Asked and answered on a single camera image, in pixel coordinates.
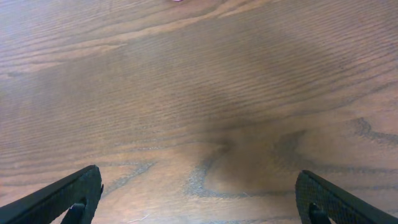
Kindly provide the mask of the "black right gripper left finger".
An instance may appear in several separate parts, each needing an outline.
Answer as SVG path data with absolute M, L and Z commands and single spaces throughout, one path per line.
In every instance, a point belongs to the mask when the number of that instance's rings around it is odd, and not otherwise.
M 90 224 L 103 184 L 99 167 L 87 166 L 28 196 L 1 207 L 1 224 Z

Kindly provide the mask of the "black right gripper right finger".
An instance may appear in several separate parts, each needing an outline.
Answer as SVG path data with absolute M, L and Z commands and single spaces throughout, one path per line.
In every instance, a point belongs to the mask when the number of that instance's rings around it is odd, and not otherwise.
M 303 224 L 395 224 L 397 218 L 373 207 L 319 175 L 302 170 L 295 201 Z

